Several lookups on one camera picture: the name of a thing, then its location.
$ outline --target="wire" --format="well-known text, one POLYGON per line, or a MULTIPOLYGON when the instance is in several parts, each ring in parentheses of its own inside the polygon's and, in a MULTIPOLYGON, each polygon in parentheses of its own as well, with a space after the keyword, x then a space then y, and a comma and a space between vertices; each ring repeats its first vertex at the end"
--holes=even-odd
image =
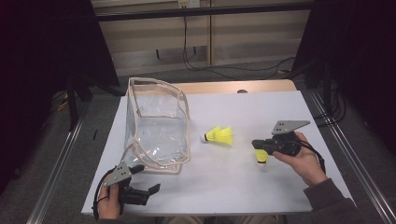
POLYGON ((279 66, 280 66, 282 63, 285 63, 285 62, 287 62, 287 61, 289 61, 289 60, 294 60, 294 59, 295 59, 295 57, 289 57, 289 58, 287 58, 287 59, 284 59, 284 60, 280 61, 280 62, 277 63, 276 65, 273 65, 273 66, 270 66, 270 67, 266 67, 266 68, 259 68, 259 69, 248 69, 248 68, 241 68, 241 67, 234 67, 234 66, 215 66, 215 67, 203 67, 203 68, 194 67, 194 66, 189 62, 189 59, 188 59, 188 57, 187 57, 187 17, 184 17, 183 62, 184 62, 184 66, 185 66, 188 70, 190 70, 190 71, 194 71, 194 72, 197 72, 197 71, 207 71, 207 72, 215 73, 215 74, 218 74, 218 75, 220 75, 220 76, 222 76, 222 77, 227 77, 227 78, 230 78, 230 79, 233 79, 233 80, 242 80, 242 79, 238 79, 238 78, 236 78, 236 77, 226 76, 226 75, 224 75, 224 74, 222 74, 222 73, 220 73, 220 72, 214 71, 214 70, 212 70, 212 69, 215 69, 215 68, 225 68, 225 69, 236 69, 236 70, 243 70, 243 71, 249 71, 249 72, 260 72, 260 71, 267 71, 267 70, 271 70, 271 69, 276 68, 275 72, 274 72, 272 75, 270 75, 270 76, 268 76, 268 77, 262 78, 262 80, 265 80, 265 79, 267 79, 267 78, 270 78, 270 77, 275 76, 276 73, 277 73, 277 70, 278 70, 279 66))
POLYGON ((346 102, 344 94, 341 93, 341 91, 340 91, 340 89, 338 87, 337 87, 337 90, 336 90, 334 98, 333 98, 332 108, 334 106, 335 106, 335 109, 332 110, 331 114, 328 114, 328 113, 325 112, 325 113, 320 114, 319 116, 316 116, 317 119, 319 119, 319 118, 324 118, 325 119, 326 117, 331 117, 332 118, 331 121, 326 121, 325 123, 318 124, 319 128, 326 127, 326 126, 333 125, 333 124, 337 124, 337 123, 341 122, 345 118, 345 116, 347 114, 347 102, 346 102), (343 106, 340 105, 340 101, 339 101, 340 95, 341 95, 342 105, 343 106))

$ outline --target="white table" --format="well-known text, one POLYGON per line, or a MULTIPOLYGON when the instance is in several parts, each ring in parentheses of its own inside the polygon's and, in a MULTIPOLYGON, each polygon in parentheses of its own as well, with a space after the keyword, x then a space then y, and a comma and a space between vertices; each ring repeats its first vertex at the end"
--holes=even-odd
MULTIPOLYGON (((124 213, 138 216, 220 216, 310 211, 311 206, 303 193, 307 188, 303 180, 287 164, 273 157, 265 166, 259 165, 251 145, 253 139, 270 138, 276 122, 282 119, 311 121, 299 131, 325 159, 328 177, 344 196, 351 198, 301 93, 252 92, 248 86, 243 89, 249 93, 189 94, 185 91, 191 115, 191 161, 182 165, 178 175, 134 175, 133 188, 147 189, 161 183, 161 189, 149 198, 146 206, 126 204, 124 213), (200 135, 217 125, 233 128, 232 147, 201 142, 200 135)), ((120 101, 81 211, 83 214, 92 214, 93 194, 99 179, 120 162, 125 102, 126 98, 120 101)))

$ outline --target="hand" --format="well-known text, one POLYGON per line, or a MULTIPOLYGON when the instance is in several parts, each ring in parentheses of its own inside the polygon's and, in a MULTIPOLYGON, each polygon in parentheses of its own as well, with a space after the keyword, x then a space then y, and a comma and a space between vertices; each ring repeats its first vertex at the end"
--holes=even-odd
POLYGON ((118 219, 120 217, 118 184, 113 184, 110 186, 110 194, 107 194, 107 187, 102 185, 100 188, 98 201, 99 219, 118 219))
MULTIPOLYGON (((302 133, 295 132, 297 137, 308 142, 302 133)), ((306 147, 302 147, 295 157, 291 157, 280 152, 274 152, 274 157, 290 165, 291 168, 303 179, 309 187, 325 181, 328 177, 323 173, 318 163, 315 152, 306 147)))

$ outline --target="gray carpet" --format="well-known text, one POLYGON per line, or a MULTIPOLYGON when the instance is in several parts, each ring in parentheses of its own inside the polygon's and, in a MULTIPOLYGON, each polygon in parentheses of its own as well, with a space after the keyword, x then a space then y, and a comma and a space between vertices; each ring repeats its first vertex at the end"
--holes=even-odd
MULTIPOLYGON (((237 64, 236 66, 263 68, 274 63, 247 63, 237 64)), ((283 63, 280 69, 290 69, 291 65, 292 61, 283 63)), ((215 70, 217 73, 241 80, 264 79, 271 76, 274 71, 249 72, 229 68, 215 70)), ((283 76, 276 74, 271 79, 282 78, 283 76)), ((171 83, 232 80, 206 70, 199 72, 179 70, 152 73, 140 77, 154 77, 171 83)), ((126 90, 127 78, 120 77, 121 87, 118 88, 119 90, 126 90)), ((297 77, 294 82, 298 90, 302 91, 313 116, 319 114, 309 91, 305 89, 304 76, 297 77)), ((61 173, 60 181, 51 198, 43 223, 95 223, 93 217, 84 216, 80 211, 105 147, 120 98, 96 88, 92 88, 92 92, 94 94, 92 101, 85 103, 89 104, 87 116, 83 121, 67 165, 61 173)), ((391 181, 391 177, 394 176, 396 171, 395 156, 366 128, 364 120, 361 119, 358 111, 350 102, 347 102, 346 118, 340 123, 340 127, 391 206, 396 207, 396 193, 394 191, 396 183, 391 181)), ((48 118, 47 125, 35 146, 34 153, 21 168, 20 178, 11 180, 0 197, 0 220, 2 223, 26 223, 64 145, 68 128, 69 115, 67 108, 52 113, 48 118)), ((330 130, 324 127, 320 131, 362 215, 368 223, 383 223, 365 189, 348 164, 346 157, 334 141, 330 130)), ((123 218, 128 220, 129 223, 135 224, 154 223, 153 217, 124 216, 123 218)), ((290 224, 310 223, 308 213, 287 215, 287 219, 290 224)))

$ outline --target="clear plastic bag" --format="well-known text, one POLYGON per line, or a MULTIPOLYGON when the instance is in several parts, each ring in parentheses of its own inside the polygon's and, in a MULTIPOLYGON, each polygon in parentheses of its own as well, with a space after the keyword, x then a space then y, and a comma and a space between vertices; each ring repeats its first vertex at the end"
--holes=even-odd
POLYGON ((184 92, 153 78, 132 77, 127 91, 124 161, 146 171, 178 173, 191 157, 184 92))

